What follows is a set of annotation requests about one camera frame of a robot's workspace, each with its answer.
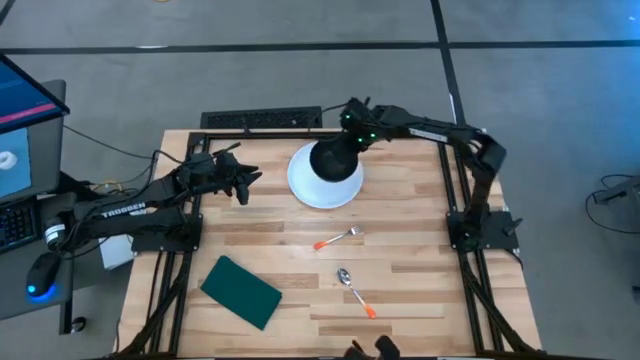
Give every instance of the black bracket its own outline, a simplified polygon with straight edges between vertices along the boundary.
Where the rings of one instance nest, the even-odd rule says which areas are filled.
[[[469,240],[462,229],[464,213],[454,211],[447,213],[447,226],[451,247],[465,252],[477,249],[514,250],[519,247],[515,228],[522,219],[513,220],[508,211],[490,211],[482,222],[482,236],[477,240]]]
[[[205,133],[189,133],[189,139],[187,140],[187,155],[192,154],[196,146],[204,144],[205,135]]]
[[[200,247],[202,234],[202,215],[186,215],[186,222],[187,226],[183,227],[180,232],[134,236],[131,243],[131,251],[134,253],[145,251],[168,251],[174,253],[197,251]]]

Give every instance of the orange handle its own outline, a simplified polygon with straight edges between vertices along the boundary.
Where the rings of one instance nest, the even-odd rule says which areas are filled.
[[[322,241],[322,242],[313,244],[313,248],[316,249],[316,250],[320,250],[320,249],[322,249],[323,247],[325,247],[327,245],[329,245],[328,241]]]
[[[369,314],[369,319],[375,319],[376,318],[376,312],[373,311],[371,306],[365,305],[364,309],[367,310],[367,314]]]

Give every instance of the floor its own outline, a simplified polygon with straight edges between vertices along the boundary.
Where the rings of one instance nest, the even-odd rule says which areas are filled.
[[[450,42],[484,42],[451,46],[458,92],[432,46],[444,35],[433,2]],[[196,128],[203,111],[330,106],[371,96],[453,121],[452,93],[466,121],[508,149],[500,179],[511,211],[525,219],[518,236],[544,348],[637,358],[640,304],[631,287],[640,284],[640,239],[600,229],[584,211],[601,176],[640,173],[637,1],[0,0],[5,4],[0,51],[39,81],[67,81],[67,125],[140,154],[160,146],[164,129]],[[405,45],[211,46],[362,41]],[[143,54],[137,46],[169,47]],[[335,115],[325,116],[326,126],[336,124]],[[145,166],[65,133],[63,170],[77,178],[125,180]],[[638,227],[624,216],[624,202],[592,211],[601,222]],[[76,291],[76,311],[90,321],[86,331],[58,336],[57,309],[2,321],[0,357],[107,354],[128,268],[95,273]]]

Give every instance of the wooden tabletop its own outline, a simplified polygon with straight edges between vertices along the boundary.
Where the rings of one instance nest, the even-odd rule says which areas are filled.
[[[162,150],[184,158],[188,135],[187,130],[167,131]],[[249,205],[221,194],[203,197],[205,228],[193,257],[179,355],[340,356],[354,339],[376,354],[373,344],[383,334],[404,356],[473,354],[458,260],[446,230],[448,206],[437,146],[422,140],[376,143],[360,156],[365,181],[356,199],[338,209],[317,210],[299,202],[287,184],[289,160],[309,141],[242,140],[235,156],[264,173],[250,188]],[[214,140],[210,151],[233,142]],[[161,159],[156,177],[174,166]],[[490,203],[504,205],[497,183]],[[320,251],[312,248],[354,225],[364,233]],[[525,341],[539,347],[520,266],[504,251],[485,254],[498,308]],[[264,331],[199,289],[221,255],[282,291]],[[123,345],[145,323],[155,261],[156,254],[135,259],[120,320]],[[351,273],[377,319],[368,319],[339,282],[340,267]],[[485,344],[491,348],[486,315],[479,309]],[[170,310],[167,319],[172,318]],[[166,349],[170,327],[171,321],[165,321],[161,349]]]

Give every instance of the monitor screen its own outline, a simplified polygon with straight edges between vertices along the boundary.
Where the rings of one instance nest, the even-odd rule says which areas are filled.
[[[0,134],[66,115],[69,109],[0,55]]]

